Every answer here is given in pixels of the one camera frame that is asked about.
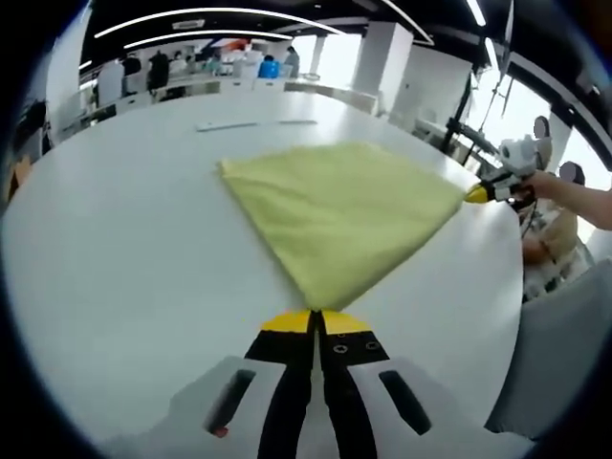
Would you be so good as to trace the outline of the person's right hand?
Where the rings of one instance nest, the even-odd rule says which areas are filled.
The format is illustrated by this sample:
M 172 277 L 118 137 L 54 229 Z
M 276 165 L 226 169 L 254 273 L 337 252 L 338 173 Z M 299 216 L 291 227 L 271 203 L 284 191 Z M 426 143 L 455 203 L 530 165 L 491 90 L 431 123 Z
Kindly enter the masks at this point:
M 549 172 L 537 170 L 526 178 L 522 184 L 525 187 L 530 187 L 536 198 L 553 199 L 557 186 L 557 176 Z

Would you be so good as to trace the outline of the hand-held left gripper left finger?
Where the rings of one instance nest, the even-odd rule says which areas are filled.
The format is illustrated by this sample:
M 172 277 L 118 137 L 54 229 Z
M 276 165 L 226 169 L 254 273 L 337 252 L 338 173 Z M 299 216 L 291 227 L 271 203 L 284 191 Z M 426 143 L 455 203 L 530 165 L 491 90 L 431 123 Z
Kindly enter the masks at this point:
M 244 357 L 222 359 L 172 398 L 152 430 L 153 457 L 294 458 L 314 350 L 314 313 L 265 322 Z

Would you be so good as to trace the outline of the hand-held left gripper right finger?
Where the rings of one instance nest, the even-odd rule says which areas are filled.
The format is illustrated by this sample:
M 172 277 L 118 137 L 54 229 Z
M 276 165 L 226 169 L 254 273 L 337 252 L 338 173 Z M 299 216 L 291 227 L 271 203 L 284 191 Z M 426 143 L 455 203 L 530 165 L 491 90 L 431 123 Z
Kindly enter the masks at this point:
M 321 458 L 503 458 L 498 437 L 465 416 L 424 370 L 392 359 L 371 328 L 346 314 L 318 316 L 325 403 L 333 431 Z

